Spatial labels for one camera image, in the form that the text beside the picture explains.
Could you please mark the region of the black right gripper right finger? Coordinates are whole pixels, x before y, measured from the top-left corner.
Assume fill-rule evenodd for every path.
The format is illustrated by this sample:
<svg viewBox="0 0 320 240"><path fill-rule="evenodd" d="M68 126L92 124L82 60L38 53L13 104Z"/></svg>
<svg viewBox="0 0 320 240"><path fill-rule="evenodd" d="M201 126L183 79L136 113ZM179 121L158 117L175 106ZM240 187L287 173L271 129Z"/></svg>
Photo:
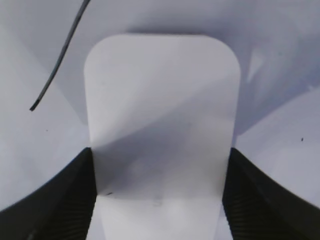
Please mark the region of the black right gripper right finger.
<svg viewBox="0 0 320 240"><path fill-rule="evenodd" d="M318 240L320 209L282 187L236 148L222 196L234 240Z"/></svg>

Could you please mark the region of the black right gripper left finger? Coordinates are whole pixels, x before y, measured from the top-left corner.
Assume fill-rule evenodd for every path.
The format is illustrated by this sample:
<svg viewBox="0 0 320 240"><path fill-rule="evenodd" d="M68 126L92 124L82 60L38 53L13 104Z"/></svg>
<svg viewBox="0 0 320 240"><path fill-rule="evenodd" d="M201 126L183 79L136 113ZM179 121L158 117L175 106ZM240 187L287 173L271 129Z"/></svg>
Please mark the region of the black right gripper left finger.
<svg viewBox="0 0 320 240"><path fill-rule="evenodd" d="M84 148L50 181L0 212L2 240L84 240L97 198L93 154Z"/></svg>

